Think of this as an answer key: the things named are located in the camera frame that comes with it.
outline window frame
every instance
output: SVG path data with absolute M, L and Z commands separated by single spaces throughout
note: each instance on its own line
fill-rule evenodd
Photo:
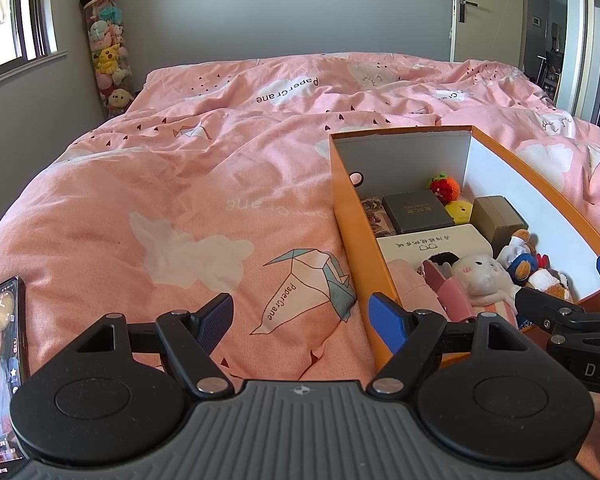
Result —
M 22 0 L 10 0 L 10 10 L 16 57 L 0 65 L 0 76 L 39 58 L 47 57 L 50 51 L 44 15 L 44 1 L 29 0 L 29 17 L 35 50 L 35 54 L 31 59 L 27 57 L 24 22 L 22 19 Z

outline beige door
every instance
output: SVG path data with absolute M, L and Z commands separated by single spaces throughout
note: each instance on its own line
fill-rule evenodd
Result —
M 526 0 L 454 0 L 451 61 L 480 59 L 521 66 Z

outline gray ribbed panel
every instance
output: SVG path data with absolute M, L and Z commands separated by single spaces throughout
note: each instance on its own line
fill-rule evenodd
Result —
M 311 391 L 295 393 L 303 385 Z M 248 381 L 233 399 L 201 403 L 173 440 L 134 462 L 100 471 L 64 471 L 32 462 L 15 478 L 590 479 L 574 463 L 537 472 L 499 472 L 462 462 L 430 441 L 407 407 L 371 400 L 354 382 L 269 381 Z

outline smartphone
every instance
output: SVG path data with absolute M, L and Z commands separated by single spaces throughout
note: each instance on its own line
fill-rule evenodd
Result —
M 24 329 L 24 282 L 16 276 L 0 284 L 0 478 L 26 462 L 9 412 L 11 397 L 29 375 Z

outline pink duvet cover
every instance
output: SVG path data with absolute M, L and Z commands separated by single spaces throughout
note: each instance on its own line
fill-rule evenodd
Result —
M 477 125 L 600 232 L 600 129 L 515 68 L 327 54 L 161 69 L 0 222 L 0 282 L 27 284 L 32 371 L 107 312 L 147 322 L 230 292 L 213 354 L 227 374 L 366 383 L 328 135 L 423 124 Z

